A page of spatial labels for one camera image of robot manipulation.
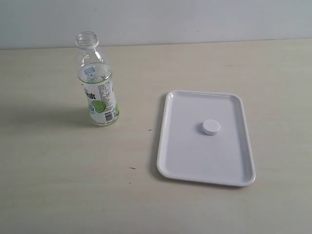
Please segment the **white bottle cap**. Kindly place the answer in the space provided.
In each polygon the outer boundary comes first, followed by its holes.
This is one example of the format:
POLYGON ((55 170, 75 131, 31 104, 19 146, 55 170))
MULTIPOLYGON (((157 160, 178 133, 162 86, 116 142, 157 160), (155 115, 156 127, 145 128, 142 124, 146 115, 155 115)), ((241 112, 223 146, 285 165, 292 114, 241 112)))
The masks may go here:
POLYGON ((209 136, 216 135, 221 129, 221 125, 218 121, 213 119, 207 119, 202 123, 202 131, 209 136))

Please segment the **clear plastic drink bottle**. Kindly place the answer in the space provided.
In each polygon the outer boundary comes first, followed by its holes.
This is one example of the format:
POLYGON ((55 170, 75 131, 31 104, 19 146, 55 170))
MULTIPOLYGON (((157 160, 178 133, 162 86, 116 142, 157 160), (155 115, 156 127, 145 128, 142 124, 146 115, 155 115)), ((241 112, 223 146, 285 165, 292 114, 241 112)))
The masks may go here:
POLYGON ((97 125, 111 125, 119 117, 112 68, 94 32, 79 33, 76 46, 79 49, 78 79, 87 97, 90 117, 97 125))

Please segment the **white rectangular tray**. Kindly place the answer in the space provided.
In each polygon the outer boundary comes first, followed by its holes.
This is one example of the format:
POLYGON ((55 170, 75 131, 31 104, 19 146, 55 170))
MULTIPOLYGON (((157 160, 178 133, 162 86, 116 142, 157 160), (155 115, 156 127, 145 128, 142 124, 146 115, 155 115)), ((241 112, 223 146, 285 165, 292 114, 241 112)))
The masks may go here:
POLYGON ((241 98, 234 94, 173 90, 164 103, 156 166, 169 179, 246 187, 256 173, 241 98), (221 129, 202 131, 213 119, 221 129))

